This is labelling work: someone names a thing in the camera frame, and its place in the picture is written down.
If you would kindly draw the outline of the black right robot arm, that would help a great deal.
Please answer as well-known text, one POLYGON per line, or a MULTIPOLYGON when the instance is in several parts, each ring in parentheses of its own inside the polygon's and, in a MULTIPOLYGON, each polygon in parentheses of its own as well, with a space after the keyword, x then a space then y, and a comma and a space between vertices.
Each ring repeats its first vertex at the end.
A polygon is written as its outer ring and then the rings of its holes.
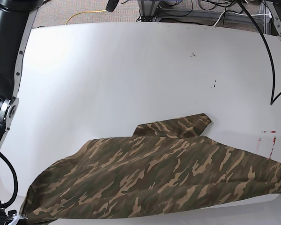
MULTIPOLYGON (((0 149, 10 130, 19 104, 17 97, 25 49, 41 0, 0 0, 0 149)), ((25 214, 12 210, 11 206, 18 194, 18 180, 15 169, 1 153, 0 158, 11 170, 14 191, 9 201, 0 201, 0 225, 22 225, 25 214)))

